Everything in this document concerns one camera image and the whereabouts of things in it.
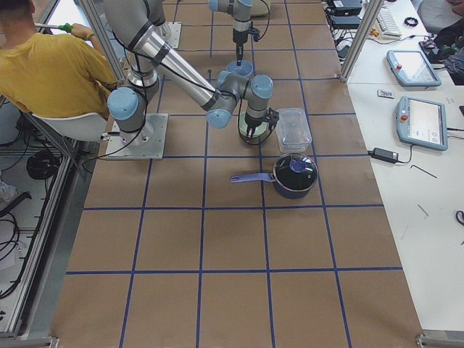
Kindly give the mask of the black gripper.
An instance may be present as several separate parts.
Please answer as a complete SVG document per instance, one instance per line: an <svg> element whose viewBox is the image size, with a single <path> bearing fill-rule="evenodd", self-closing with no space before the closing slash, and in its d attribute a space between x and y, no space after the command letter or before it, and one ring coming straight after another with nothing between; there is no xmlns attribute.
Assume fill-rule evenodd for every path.
<svg viewBox="0 0 464 348"><path fill-rule="evenodd" d="M244 58L244 44L248 41L248 37L251 36L254 42L260 40L260 30L257 28L251 28L245 31L238 31L233 29L233 42L236 44L236 66L240 67Z"/></svg>
<svg viewBox="0 0 464 348"><path fill-rule="evenodd" d="M245 123L247 124L246 137L252 138L255 128L258 128L262 123L268 124L268 130L273 131L279 120L279 112L270 107L261 110L255 110L247 107L245 112Z"/></svg>

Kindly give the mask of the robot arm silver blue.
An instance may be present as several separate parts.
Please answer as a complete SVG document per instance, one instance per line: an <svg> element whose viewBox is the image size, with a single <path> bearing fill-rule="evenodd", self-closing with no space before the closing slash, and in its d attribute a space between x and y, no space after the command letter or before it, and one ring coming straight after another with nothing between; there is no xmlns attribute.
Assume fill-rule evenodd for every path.
<svg viewBox="0 0 464 348"><path fill-rule="evenodd" d="M226 13L233 18L233 42L236 45L236 59L227 66L227 71L246 75L251 72L251 63L244 60L244 44L251 36L254 42L260 40L260 30L251 21L253 1L209 0L212 11Z"/></svg>
<svg viewBox="0 0 464 348"><path fill-rule="evenodd" d="M266 75L248 78L222 71L212 86L159 34L165 23L161 1L105 1L107 21L122 46L148 63L148 71L160 72L176 83L205 112L214 128L224 128L236 105L245 100L243 140L259 138L263 123L273 131L279 113L269 106L273 81Z"/></svg>

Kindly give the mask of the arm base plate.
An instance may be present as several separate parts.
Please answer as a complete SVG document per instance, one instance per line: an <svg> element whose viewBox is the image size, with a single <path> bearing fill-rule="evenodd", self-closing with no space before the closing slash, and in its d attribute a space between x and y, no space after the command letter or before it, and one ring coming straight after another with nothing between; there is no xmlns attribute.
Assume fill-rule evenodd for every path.
<svg viewBox="0 0 464 348"><path fill-rule="evenodd" d="M119 126L114 121L112 132L119 132L120 134L109 137L105 159L161 160L165 148L167 123L167 113L149 113L146 115L145 126L133 139L137 133L121 133Z"/></svg>
<svg viewBox="0 0 464 348"><path fill-rule="evenodd" d="M180 22L166 21L157 28L157 32L172 48L177 49L179 47L181 37Z"/></svg>

